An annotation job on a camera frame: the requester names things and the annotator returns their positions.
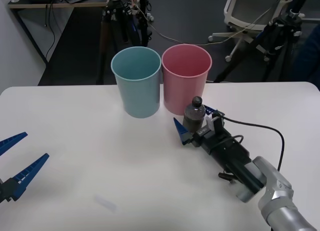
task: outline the white table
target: white table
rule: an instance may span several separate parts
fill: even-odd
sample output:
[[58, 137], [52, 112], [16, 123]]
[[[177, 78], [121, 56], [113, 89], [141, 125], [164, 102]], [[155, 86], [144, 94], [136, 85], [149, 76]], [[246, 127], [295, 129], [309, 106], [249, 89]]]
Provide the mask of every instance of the white table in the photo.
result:
[[[309, 83], [207, 84], [205, 104], [227, 117], [279, 129], [282, 174], [304, 217], [320, 228], [320, 94]], [[50, 158], [17, 202], [0, 204], [3, 231], [269, 231], [257, 203], [231, 195], [201, 148], [183, 147], [162, 104], [137, 119], [117, 86], [13, 87], [0, 96], [0, 140], [29, 135], [0, 157], [6, 180], [44, 153]], [[270, 130], [227, 122], [251, 158], [278, 165]], [[108, 209], [103, 198], [116, 206]]]

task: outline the bottle cap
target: bottle cap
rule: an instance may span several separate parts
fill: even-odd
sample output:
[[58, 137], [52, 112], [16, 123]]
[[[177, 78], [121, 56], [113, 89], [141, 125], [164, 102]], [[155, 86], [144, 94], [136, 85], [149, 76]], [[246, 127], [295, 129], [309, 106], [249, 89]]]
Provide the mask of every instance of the bottle cap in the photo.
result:
[[202, 105], [202, 98], [199, 96], [195, 96], [192, 99], [192, 106], [194, 106], [195, 108], [200, 108]]

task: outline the camera tripod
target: camera tripod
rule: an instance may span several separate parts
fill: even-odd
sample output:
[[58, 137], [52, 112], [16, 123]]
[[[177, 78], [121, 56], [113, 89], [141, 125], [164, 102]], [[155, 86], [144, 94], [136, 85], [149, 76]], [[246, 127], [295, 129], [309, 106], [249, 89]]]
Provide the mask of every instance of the camera tripod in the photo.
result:
[[114, 30], [112, 27], [113, 16], [120, 24], [122, 40], [124, 43], [128, 43], [130, 39], [133, 46], [148, 46], [148, 42], [152, 35], [152, 32], [148, 30], [148, 21], [145, 19], [144, 16], [146, 15], [145, 13], [147, 9], [148, 0], [139, 1], [140, 11], [136, 14], [138, 20], [137, 27], [134, 21], [134, 16], [131, 7], [128, 5], [127, 2], [124, 3], [122, 0], [110, 0], [107, 3], [107, 6], [102, 11], [96, 85], [104, 84], [104, 73], [107, 61], [107, 49], [110, 39], [112, 39], [115, 53], [118, 52]]
[[285, 79], [285, 75], [289, 72], [292, 63], [294, 47], [301, 36], [302, 19], [299, 17], [300, 9], [306, 0], [293, 0], [288, 10], [271, 21], [264, 30], [247, 46], [243, 52], [235, 53], [229, 66], [220, 73], [213, 81], [220, 83], [252, 52], [258, 45], [261, 45], [266, 37], [275, 35], [271, 48], [265, 54], [269, 58], [266, 66], [262, 82], [267, 81], [271, 71], [274, 69], [276, 62], [285, 47], [283, 63], [279, 76], [279, 81]]

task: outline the white wall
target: white wall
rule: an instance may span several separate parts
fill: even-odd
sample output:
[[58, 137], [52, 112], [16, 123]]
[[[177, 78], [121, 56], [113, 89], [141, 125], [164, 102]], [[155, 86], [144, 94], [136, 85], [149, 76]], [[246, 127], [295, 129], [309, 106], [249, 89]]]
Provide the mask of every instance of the white wall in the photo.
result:
[[[37, 86], [46, 68], [27, 35], [8, 9], [8, 2], [9, 0], [0, 0], [0, 94], [13, 86]], [[62, 30], [71, 12], [72, 9], [54, 9]], [[45, 27], [45, 9], [25, 9], [20, 12], [20, 15], [42, 53], [46, 54], [53, 42], [53, 35], [49, 27]], [[48, 54], [48, 59], [61, 36], [53, 17], [50, 20], [56, 42]]]

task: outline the pink cup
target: pink cup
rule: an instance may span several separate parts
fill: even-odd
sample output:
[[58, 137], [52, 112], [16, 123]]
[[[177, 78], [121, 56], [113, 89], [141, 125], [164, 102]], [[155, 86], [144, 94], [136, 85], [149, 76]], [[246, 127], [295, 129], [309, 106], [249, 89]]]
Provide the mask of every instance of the pink cup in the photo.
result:
[[203, 48], [179, 44], [162, 55], [164, 105], [175, 115], [184, 115], [194, 96], [202, 96], [212, 59]]

